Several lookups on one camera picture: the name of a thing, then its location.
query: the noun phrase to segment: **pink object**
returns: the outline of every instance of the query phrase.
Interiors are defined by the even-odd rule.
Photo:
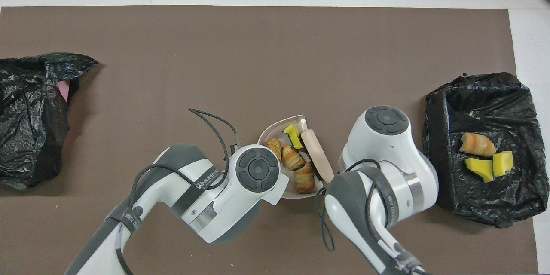
[[[59,83],[57,83],[57,87],[59,88],[61,95],[65,99],[65,102],[67,102],[67,98],[69,97],[69,82],[60,81]]]

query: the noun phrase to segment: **black plastic bag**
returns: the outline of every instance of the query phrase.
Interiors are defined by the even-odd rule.
[[[69,81],[70,99],[96,64],[66,52],[0,59],[0,183],[25,189],[59,175],[69,124],[57,83]]]
[[[511,150],[514,168],[484,183],[459,152],[463,132],[487,136],[497,153]],[[440,183],[437,204],[498,228],[544,212],[548,203],[544,143],[531,93],[509,73],[459,77],[426,96],[424,153]]]

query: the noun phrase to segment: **trash bag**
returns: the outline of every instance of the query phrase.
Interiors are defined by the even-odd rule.
[[[67,52],[0,59],[0,183],[25,189],[59,175],[69,124],[57,83],[69,82],[70,100],[96,64]]]
[[[531,93],[510,73],[458,77],[426,95],[424,154],[440,183],[437,204],[458,217],[507,228],[544,212],[548,176]],[[511,150],[514,168],[484,183],[459,152],[464,132],[487,136],[497,153]]]

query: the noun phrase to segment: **brown mat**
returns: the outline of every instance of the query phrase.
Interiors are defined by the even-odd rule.
[[[424,96],[462,73],[515,74],[507,11],[335,7],[4,7],[0,57],[77,52],[97,59],[69,113],[63,171],[26,192],[0,188],[0,273],[60,274],[141,168],[167,146],[223,152],[193,107],[230,121],[244,143],[304,114],[334,168],[367,108],[397,106],[421,142]],[[220,131],[231,140],[228,130]],[[263,202],[237,240],[208,245],[165,205],[128,242],[135,274],[373,274],[313,198]],[[531,220],[508,229],[438,206],[397,224],[435,274],[537,273]]]

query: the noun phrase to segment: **gray circular button pad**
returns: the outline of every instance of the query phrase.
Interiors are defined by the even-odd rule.
[[[277,157],[265,148],[252,148],[238,159],[235,168],[237,178],[243,187],[254,193],[267,191],[279,178]]]
[[[385,135],[398,135],[409,127],[407,115],[400,109],[387,105],[367,109],[365,122],[372,130]]]

